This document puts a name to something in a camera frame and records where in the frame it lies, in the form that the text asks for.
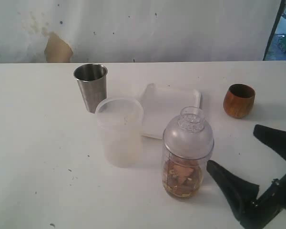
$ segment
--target translucent plastic container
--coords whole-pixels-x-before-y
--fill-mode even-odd
[[[100,102],[95,114],[106,159],[117,167],[134,164],[142,148],[140,103],[127,97],[108,98]]]
[[[184,108],[163,133],[162,183],[174,197],[189,198],[199,189],[214,147],[203,111]]]

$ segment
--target white square plate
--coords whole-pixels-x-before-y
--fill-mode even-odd
[[[201,93],[195,89],[183,90],[173,87],[147,85],[140,102],[144,110],[142,135],[162,139],[169,121],[187,106],[199,107]]]

